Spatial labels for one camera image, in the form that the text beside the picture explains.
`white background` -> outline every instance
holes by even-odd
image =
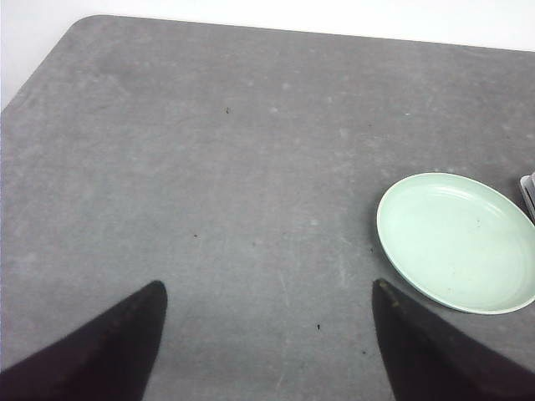
[[[75,21],[116,14],[535,51],[535,0],[1,0],[2,108]]]

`metal object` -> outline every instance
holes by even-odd
[[[520,189],[526,201],[529,214],[532,216],[533,222],[535,222],[535,172],[520,179]]]
[[[0,374],[2,400],[141,400],[166,308],[162,282],[143,287]]]
[[[469,338],[387,281],[374,282],[372,303],[397,401],[535,399],[535,374]]]

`gray surface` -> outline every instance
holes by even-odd
[[[374,226],[421,171],[521,204],[534,135],[534,53],[86,18],[3,113],[3,364],[160,278],[145,399],[392,399],[370,310],[385,277],[535,368],[534,306],[439,307]]]

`plate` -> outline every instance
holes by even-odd
[[[381,199],[377,229],[401,276],[443,305],[498,314],[535,299],[535,226],[480,182],[446,173],[407,177]]]

